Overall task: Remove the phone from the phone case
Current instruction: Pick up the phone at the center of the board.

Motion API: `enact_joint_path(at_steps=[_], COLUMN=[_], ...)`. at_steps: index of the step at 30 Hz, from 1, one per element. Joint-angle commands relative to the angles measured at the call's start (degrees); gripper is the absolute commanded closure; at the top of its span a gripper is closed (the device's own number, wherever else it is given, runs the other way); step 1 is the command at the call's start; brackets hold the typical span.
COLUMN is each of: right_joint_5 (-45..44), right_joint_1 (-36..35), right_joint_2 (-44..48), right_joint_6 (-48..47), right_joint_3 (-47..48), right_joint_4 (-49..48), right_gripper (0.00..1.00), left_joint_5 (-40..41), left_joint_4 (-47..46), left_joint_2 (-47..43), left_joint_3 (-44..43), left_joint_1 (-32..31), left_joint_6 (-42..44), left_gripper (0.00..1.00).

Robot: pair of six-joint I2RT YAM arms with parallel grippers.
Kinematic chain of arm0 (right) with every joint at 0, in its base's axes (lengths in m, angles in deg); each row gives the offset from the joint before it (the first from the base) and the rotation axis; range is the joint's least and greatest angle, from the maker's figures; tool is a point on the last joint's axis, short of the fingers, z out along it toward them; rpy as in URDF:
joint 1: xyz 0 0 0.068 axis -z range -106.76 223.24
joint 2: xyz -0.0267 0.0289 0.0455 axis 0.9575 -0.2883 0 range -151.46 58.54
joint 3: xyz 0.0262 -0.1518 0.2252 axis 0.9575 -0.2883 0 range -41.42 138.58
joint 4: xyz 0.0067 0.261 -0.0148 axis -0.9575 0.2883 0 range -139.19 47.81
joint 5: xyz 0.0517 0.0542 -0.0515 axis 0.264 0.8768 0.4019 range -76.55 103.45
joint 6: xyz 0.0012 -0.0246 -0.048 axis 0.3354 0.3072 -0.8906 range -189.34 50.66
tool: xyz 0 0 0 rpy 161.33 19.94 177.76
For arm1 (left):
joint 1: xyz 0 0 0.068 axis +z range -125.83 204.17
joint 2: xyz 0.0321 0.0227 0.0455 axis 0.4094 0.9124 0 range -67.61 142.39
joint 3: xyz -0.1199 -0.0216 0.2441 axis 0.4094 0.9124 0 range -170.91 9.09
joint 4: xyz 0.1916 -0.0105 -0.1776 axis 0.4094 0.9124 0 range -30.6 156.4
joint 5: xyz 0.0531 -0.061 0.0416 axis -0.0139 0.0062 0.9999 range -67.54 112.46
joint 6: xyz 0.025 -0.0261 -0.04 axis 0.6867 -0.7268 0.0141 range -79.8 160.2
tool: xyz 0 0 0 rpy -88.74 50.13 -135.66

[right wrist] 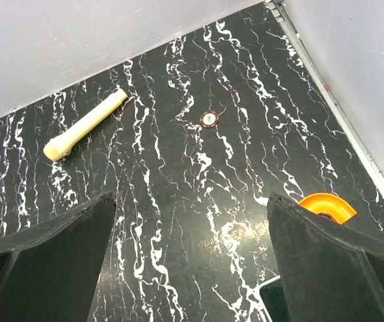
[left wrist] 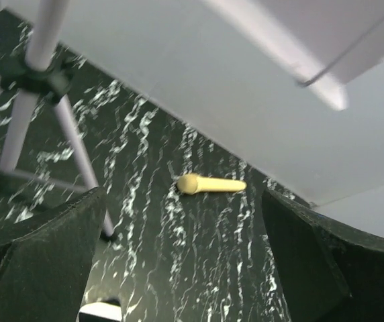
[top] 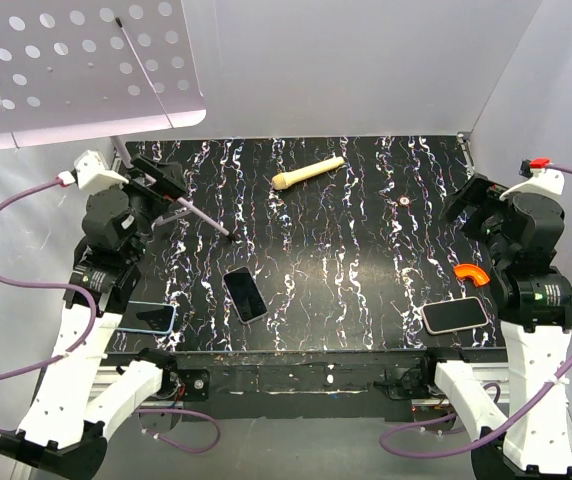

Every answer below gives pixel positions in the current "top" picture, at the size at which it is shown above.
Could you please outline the purple phone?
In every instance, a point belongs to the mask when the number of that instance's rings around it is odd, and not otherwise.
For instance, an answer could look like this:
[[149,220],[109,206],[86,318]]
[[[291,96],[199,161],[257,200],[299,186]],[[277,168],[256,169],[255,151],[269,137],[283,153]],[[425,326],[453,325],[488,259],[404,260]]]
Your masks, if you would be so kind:
[[229,271],[223,280],[242,324],[251,324],[267,314],[267,306],[248,268]]

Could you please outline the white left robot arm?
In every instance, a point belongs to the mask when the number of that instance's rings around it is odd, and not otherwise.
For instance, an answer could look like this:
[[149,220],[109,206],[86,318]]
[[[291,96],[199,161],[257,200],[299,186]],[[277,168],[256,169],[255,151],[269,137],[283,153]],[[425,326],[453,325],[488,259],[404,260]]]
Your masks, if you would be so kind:
[[56,177],[88,192],[84,236],[64,286],[54,363],[44,367],[30,409],[0,436],[0,454],[65,479],[91,479],[110,438],[147,399],[172,398],[183,382],[171,354],[146,347],[95,399],[89,397],[108,342],[141,278],[145,240],[155,220],[186,193],[181,167],[143,155],[120,175],[100,160],[79,159]]

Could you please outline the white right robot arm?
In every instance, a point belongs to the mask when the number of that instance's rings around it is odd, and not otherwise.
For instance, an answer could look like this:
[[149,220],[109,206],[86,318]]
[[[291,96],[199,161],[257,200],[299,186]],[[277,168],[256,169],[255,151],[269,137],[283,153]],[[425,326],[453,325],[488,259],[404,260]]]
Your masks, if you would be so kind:
[[471,440],[454,452],[469,454],[478,479],[572,479],[565,376],[572,366],[572,286],[552,265],[565,226],[563,183],[546,170],[511,188],[475,174],[442,211],[448,222],[467,213],[463,233],[490,254],[509,412],[453,350],[428,350],[418,383],[426,395],[448,400]]

